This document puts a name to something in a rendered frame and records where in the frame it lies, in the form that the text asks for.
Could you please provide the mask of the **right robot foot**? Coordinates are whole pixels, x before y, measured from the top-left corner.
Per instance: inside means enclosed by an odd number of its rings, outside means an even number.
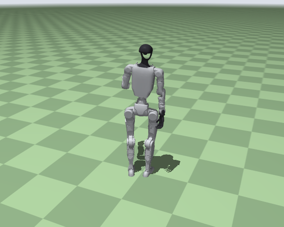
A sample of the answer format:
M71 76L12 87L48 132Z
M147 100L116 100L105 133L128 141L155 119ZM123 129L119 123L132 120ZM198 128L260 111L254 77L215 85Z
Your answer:
M143 177L148 177L153 171L154 171L154 167L151 166L149 172L148 170L144 171Z

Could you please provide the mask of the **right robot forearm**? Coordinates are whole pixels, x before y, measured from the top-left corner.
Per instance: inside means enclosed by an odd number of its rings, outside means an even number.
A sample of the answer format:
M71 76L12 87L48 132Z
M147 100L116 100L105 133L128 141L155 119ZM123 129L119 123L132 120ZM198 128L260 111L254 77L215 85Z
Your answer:
M162 110L165 110L165 89L163 89L163 95L158 97L159 100L159 113L161 114ZM165 110L166 112L166 110Z

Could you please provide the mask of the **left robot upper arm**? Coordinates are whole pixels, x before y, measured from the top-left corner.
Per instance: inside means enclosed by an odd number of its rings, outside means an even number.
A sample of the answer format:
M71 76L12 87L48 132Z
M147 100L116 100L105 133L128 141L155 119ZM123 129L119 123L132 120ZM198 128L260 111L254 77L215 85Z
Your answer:
M131 72L134 64L128 64L125 69L124 69L124 77L123 77L123 89L129 89L130 83L130 77L131 77Z

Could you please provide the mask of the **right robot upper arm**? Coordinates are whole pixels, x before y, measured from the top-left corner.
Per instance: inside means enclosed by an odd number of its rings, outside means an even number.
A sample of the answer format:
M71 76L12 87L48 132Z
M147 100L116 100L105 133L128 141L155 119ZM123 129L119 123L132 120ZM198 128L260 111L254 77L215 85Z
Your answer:
M163 95L164 87L164 71L160 68L154 68L154 75L157 77L157 95Z

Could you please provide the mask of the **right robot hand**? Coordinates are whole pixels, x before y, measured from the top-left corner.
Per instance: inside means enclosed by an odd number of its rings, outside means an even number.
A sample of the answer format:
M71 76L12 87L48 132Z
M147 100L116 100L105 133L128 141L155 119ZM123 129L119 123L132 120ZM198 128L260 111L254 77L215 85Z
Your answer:
M161 114L159 113L159 115L159 119L156 121L156 123L159 121L159 124L156 126L156 129L161 129L163 127L165 110L162 110Z

